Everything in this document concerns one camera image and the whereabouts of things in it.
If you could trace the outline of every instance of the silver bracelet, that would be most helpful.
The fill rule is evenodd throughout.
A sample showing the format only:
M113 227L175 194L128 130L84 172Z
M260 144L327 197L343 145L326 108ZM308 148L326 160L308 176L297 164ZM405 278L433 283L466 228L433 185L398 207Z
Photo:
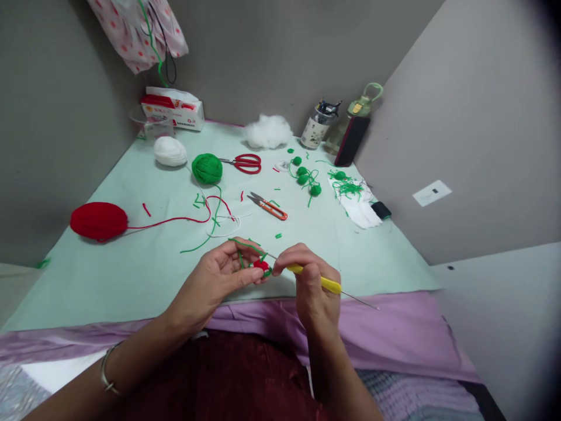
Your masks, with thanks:
M105 392L107 392L108 390L112 391L115 395L117 396L121 396L121 392L119 392L117 389L115 389L115 382L109 382L107 380L107 377L105 377L105 363L107 362L107 358L109 357L109 354L113 352L113 350L118 347L119 345L121 345L122 342L119 342L118 344L113 345L111 348L109 348L107 350L107 352L105 353L105 355L103 356L103 360L101 360L101 383L103 383L103 386L105 387Z

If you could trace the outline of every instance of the table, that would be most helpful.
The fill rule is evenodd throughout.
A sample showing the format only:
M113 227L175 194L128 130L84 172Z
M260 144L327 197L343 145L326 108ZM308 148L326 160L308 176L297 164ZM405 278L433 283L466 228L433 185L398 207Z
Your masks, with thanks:
M189 162L201 153L234 158L251 151L242 128L219 123L207 122L200 133L179 130L177 138L185 145ZM295 152L289 154L288 148ZM251 152L262 158L263 169L259 174L244 174L225 164L219 183L222 197L233 214L251 214L242 218L236 235L257 241L276 256L293 244L306 243L341 271L343 289L353 295L439 288L426 262L393 222L361 230L346 216L327 182L332 167L315 162L333 161L323 148L306 151L295 138L286 147ZM317 181L323 193L312 199L309 208L307 190L301 190L288 173L272 169L276 162L295 156L300 156L302 165L308 169L316 168L320 172ZM354 165L343 170L362 179ZM206 195L218 194L213 186L202 188ZM280 221L247 198L241 201L242 191L244 194L254 191L265 199L274 199L288 213L288 219ZM152 145L137 139L89 201L114 203L126 211L129 226L144 226L176 216L205 220L208 210L192 206L198 192L193 176L185 167L159 165L154 160ZM143 203L151 218L144 211ZM217 200L209 199L209 203L214 213ZM234 222L225 220L215 234L228 234L235 227ZM179 220L127 232L102 244L81 238L67 228L48 254L51 264L3 330L154 317L169 305L202 254L226 239L211 239L196 251L179 253L201 244L206 238L205 231L211 228L211 225ZM282 233L280 239L275 238L278 233ZM285 271L264 285L237 291L227 301L294 297L295 293L294 276Z

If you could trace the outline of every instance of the red skirt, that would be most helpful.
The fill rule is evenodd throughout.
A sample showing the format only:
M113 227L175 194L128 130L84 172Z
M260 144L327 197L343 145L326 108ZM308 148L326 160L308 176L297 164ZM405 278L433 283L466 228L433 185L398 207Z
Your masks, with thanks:
M254 334L188 341L103 419L336 420L294 354Z

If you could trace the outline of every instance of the hand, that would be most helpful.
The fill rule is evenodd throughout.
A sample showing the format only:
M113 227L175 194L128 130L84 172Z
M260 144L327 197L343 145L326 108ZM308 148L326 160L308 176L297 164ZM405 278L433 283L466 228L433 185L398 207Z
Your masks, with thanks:
M341 275L322 258L299 243L283 251L273 268L273 276L292 264L304 267L296 275L296 310L308 337L328 344L339 337L341 296L321 287L321 276L341 283Z
M253 241L235 238L261 249ZM238 250L246 269L241 268ZM262 282L263 269L248 268L256 260L259 260L257 251L235 241L227 241L205 253L163 316L185 334L201 331L224 297L249 284Z

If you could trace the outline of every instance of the pink patterned cloth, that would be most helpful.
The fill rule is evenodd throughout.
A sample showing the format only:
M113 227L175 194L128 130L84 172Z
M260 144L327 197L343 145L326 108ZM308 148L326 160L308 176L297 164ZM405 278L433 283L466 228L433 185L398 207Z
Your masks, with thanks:
M355 368L481 382L428 292L363 299L380 310L353 300L341 302L340 332ZM38 363L92 354L126 339L148 322L7 332L0 334L0 362ZM291 346L300 362L309 364L306 332L294 300L224 305L207 328L259 334Z
M138 0L88 0L88 3L109 41L134 74L159 63L158 55L164 61L166 42L173 57L189 52L167 0L142 0L158 54L150 45L148 25Z

